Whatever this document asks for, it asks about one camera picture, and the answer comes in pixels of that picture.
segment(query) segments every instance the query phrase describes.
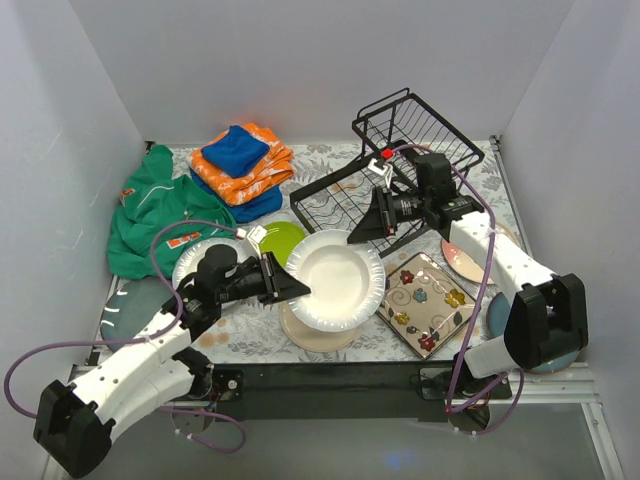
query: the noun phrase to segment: orange cloth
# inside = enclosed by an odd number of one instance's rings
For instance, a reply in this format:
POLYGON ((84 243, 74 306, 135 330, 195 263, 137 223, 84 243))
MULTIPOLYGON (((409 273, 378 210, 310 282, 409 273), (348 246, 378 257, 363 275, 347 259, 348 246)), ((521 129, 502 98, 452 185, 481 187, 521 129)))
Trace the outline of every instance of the orange cloth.
MULTIPOLYGON (((260 128, 254 123, 247 123, 242 128, 269 145, 269 152, 248 175, 232 178, 207 162, 202 156, 201 148, 191 154, 191 167, 228 205, 247 203, 293 176, 293 167, 290 163, 293 159, 293 150, 286 147, 268 128, 260 128)), ((227 131, 222 132, 208 145, 223 138, 227 131)))

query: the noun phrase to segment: white wall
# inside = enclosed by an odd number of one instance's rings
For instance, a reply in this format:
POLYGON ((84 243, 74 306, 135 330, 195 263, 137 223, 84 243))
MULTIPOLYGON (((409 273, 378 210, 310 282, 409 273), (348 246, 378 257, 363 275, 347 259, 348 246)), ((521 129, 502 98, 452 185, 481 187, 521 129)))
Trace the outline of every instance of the white wall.
POLYGON ((472 138, 504 131, 573 0, 71 0, 146 139, 253 119, 351 140, 411 87, 472 138))
POLYGON ((534 254, 587 286, 587 360, 640 478, 640 4, 576 0, 503 138, 534 254))
MULTIPOLYGON (((90 339, 109 278, 117 193, 142 139, 68 2, 0 3, 0 372, 38 345, 90 339)), ((87 349, 44 353, 16 373, 19 402, 65 379, 87 349)), ((34 422, 0 400, 0 478, 40 478, 34 422)))

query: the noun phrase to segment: floral tablecloth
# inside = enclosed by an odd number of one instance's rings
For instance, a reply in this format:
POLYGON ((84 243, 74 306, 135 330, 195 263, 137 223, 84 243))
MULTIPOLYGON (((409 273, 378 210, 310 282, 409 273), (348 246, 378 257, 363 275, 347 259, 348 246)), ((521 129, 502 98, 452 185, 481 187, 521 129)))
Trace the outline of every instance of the floral tablecloth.
MULTIPOLYGON (((485 160, 471 170, 470 181, 492 205, 497 220, 509 227, 517 236, 516 222, 507 192, 488 141, 476 143, 484 152, 485 160)), ((294 150, 295 176, 282 184, 285 195, 283 209, 260 219, 265 225, 272 221, 286 220, 300 224, 289 208, 288 195, 298 188, 325 176, 360 153, 360 144, 298 145, 294 150)), ((174 175, 189 174, 188 158, 192 148, 172 148, 174 175)), ((443 267, 472 295, 478 285, 457 276, 447 265, 440 248, 440 237, 428 232, 401 250, 384 259, 387 271, 395 269, 415 253, 425 252, 443 267)), ((483 310, 474 328, 471 345, 488 338, 485 316, 490 300, 498 292, 489 287, 483 299, 483 310)), ((372 317, 360 327, 360 335, 346 348, 332 353, 308 352, 295 345, 280 326, 279 308, 260 305, 255 299, 239 302, 231 307, 194 347, 216 363, 277 363, 277 362, 362 362, 403 361, 419 357, 407 347, 378 317, 372 317)), ((433 359, 448 360, 458 351, 464 331, 444 345, 433 359)))

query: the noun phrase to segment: blue folded shirt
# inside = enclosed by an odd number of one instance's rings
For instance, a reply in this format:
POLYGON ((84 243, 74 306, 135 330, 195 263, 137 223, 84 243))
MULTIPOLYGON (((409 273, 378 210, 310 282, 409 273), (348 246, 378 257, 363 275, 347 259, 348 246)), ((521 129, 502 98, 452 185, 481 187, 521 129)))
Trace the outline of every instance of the blue folded shirt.
POLYGON ((282 192, 280 192, 280 185, 271 187, 266 192, 252 200, 249 200, 245 204, 231 206, 224 203, 218 194, 209 185, 207 185, 192 168, 189 170, 191 170, 191 178, 194 183, 199 185, 205 192, 215 195, 216 198, 227 207, 231 212, 231 215, 233 215, 233 218, 235 218, 238 223, 249 223, 256 218, 266 215, 267 213, 280 210, 282 207, 282 192))
POLYGON ((233 178, 246 176, 269 152, 269 145, 256 139, 238 125, 216 143, 203 147, 204 159, 233 178))

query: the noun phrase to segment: metal rack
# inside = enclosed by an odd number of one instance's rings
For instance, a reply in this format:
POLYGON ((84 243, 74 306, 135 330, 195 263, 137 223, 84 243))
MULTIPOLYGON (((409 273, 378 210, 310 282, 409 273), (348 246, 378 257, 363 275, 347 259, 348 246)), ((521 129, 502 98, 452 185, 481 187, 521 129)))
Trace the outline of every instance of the metal rack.
MULTIPOLYGON (((369 208, 372 188, 384 184, 367 165, 371 159, 379 158, 385 148, 403 143, 427 145, 444 153, 465 176, 484 159, 478 147, 408 88, 362 108, 352 128, 362 139, 360 155, 345 167, 291 194, 291 209, 310 233, 352 230, 358 224, 369 208)), ((397 190, 417 188, 410 153, 397 155, 393 160, 393 188, 397 190)), ((406 223, 399 227, 395 237, 371 243, 385 257, 428 230, 421 221, 406 223)))

